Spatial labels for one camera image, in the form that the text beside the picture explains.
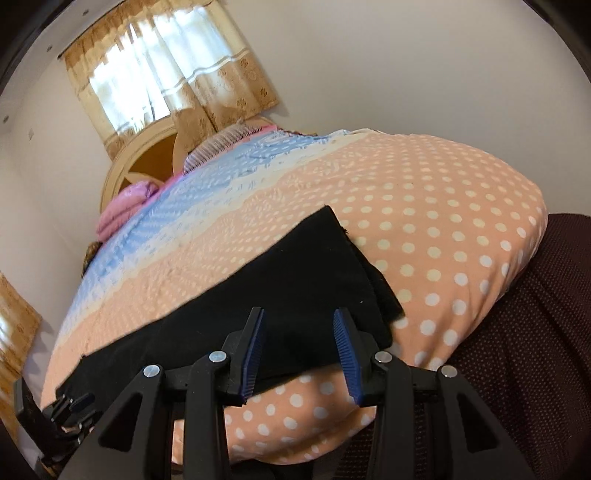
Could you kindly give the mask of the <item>black pants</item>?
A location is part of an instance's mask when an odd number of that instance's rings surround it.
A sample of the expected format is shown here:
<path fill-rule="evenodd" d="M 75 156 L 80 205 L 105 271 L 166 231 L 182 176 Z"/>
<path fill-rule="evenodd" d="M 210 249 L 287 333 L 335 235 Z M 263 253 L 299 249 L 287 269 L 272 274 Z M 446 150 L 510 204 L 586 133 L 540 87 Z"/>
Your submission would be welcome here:
<path fill-rule="evenodd" d="M 324 207 L 204 294 L 83 357 L 56 395 L 92 393 L 104 411 L 143 367 L 180 368 L 220 349 L 254 307 L 266 313 L 256 392 L 338 362 L 332 318 L 339 307 L 381 348 L 391 346 L 390 325 L 404 314 L 384 275 Z"/>

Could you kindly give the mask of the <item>beige side window curtain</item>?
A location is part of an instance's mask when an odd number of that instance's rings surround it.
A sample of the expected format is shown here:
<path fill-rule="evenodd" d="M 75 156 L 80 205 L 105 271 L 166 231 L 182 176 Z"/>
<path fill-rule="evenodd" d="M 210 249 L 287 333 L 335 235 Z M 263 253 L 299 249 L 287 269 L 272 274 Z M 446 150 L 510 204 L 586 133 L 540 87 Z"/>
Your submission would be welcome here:
<path fill-rule="evenodd" d="M 23 373 L 27 356 L 42 322 L 41 315 L 0 275 L 0 383 L 1 420 L 17 441 L 13 384 Z"/>

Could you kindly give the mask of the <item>dark maroon dotted garment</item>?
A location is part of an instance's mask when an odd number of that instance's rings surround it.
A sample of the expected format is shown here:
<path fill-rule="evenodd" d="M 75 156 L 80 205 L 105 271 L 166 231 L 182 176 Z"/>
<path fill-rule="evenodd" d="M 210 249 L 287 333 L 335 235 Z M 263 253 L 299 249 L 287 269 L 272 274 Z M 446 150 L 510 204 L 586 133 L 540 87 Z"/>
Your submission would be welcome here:
<path fill-rule="evenodd" d="M 589 477 L 587 216 L 550 216 L 516 284 L 444 365 L 456 367 L 489 407 L 530 467 L 530 479 Z"/>

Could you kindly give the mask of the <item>brown fuzzy item beside bed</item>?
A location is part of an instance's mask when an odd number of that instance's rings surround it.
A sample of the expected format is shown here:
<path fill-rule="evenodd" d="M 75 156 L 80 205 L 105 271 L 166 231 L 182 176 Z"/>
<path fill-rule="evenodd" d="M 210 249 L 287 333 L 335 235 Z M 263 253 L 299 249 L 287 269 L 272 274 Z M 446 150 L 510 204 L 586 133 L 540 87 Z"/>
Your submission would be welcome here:
<path fill-rule="evenodd" d="M 86 274 L 86 271 L 88 270 L 89 266 L 93 262 L 97 253 L 101 249 L 102 245 L 103 245 L 103 243 L 100 241 L 94 241 L 88 245 L 85 256 L 84 256 L 83 264 L 82 264 L 81 276 L 84 276 Z"/>

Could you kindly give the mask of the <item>peach blue patterned bedspread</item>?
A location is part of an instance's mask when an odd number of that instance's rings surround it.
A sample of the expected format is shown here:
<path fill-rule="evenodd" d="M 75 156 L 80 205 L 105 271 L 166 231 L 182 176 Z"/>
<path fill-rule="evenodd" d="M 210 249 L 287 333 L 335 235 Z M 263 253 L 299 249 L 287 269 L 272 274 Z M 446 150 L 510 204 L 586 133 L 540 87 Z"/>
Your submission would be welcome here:
<path fill-rule="evenodd" d="M 225 411 L 232 461 L 288 465 L 375 418 L 346 391 L 332 315 L 435 370 L 544 236 L 539 187 L 502 160 L 427 135 L 271 128 L 129 212 L 90 263 L 41 402 L 105 410 L 148 364 L 190 365 L 266 314 L 252 398 Z"/>

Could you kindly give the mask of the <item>folded pink blanket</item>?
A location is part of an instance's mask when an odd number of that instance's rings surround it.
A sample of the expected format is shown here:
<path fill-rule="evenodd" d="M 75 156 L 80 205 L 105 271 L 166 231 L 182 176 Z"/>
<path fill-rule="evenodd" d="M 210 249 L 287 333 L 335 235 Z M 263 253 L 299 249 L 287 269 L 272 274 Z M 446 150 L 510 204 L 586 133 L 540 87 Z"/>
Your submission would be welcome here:
<path fill-rule="evenodd" d="M 106 242 L 159 190 L 151 181 L 140 181 L 124 188 L 100 214 L 96 238 Z"/>

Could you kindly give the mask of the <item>cream wooden headboard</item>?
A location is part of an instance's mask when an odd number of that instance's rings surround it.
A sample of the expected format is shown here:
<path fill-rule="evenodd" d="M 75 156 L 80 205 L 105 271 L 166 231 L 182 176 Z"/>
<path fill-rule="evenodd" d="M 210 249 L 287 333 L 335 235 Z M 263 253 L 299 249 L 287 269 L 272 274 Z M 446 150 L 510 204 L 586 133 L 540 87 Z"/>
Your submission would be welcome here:
<path fill-rule="evenodd" d="M 128 185 L 151 181 L 162 186 L 183 171 L 192 151 L 190 140 L 177 133 L 170 117 L 149 125 L 126 144 L 112 161 L 103 184 L 100 212 Z"/>

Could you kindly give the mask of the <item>plaid pillow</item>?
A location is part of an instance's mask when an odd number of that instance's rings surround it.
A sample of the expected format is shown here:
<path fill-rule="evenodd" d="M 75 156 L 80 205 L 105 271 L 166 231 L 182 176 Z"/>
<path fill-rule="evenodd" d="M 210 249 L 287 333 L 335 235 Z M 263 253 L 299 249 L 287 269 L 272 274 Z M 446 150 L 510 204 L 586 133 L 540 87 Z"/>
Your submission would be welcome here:
<path fill-rule="evenodd" d="M 249 126 L 242 123 L 224 128 L 205 139 L 187 155 L 183 162 L 182 173 L 190 173 L 195 168 L 228 151 L 243 139 L 259 133 L 260 130 L 262 130 L 260 126 Z"/>

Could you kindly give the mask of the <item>beige patterned window curtain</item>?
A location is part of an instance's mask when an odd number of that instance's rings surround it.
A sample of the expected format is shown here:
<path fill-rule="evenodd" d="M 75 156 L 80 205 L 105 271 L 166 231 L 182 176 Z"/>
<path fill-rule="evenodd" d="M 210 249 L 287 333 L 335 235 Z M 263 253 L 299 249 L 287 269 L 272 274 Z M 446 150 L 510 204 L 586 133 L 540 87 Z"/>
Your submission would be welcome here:
<path fill-rule="evenodd" d="M 62 58 L 109 158 L 162 118 L 194 148 L 280 103 L 216 1 L 124 1 Z"/>

